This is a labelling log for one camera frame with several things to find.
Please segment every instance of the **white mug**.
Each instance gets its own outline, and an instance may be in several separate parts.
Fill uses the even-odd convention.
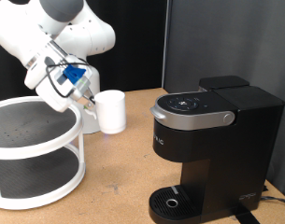
[[[120,133],[126,128],[125,94],[101,91],[94,96],[98,123],[103,133]]]

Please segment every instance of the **black curtain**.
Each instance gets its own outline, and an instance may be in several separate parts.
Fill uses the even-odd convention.
[[[167,0],[87,0],[94,13],[116,32],[116,45],[88,62],[100,73],[101,91],[161,87]],[[11,0],[26,4],[28,0]],[[0,101],[35,95],[24,84],[26,69],[0,46]]]

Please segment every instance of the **gray wall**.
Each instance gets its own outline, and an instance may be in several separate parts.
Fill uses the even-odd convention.
[[[170,1],[164,88],[197,91],[201,77],[235,75],[285,101],[285,1]],[[285,110],[268,171],[285,194]]]

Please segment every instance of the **drip tray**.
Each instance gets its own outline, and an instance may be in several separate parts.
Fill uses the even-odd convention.
[[[200,213],[180,185],[152,193],[150,216],[158,224],[200,223]]]

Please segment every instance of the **blue gripper part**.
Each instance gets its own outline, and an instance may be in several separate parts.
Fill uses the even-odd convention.
[[[82,76],[84,75],[84,73],[86,72],[86,69],[82,69],[82,68],[76,68],[73,65],[69,64],[65,70],[64,70],[64,74],[65,76],[71,81],[71,83],[75,84],[76,82],[78,82],[78,80],[80,78],[82,78]]]

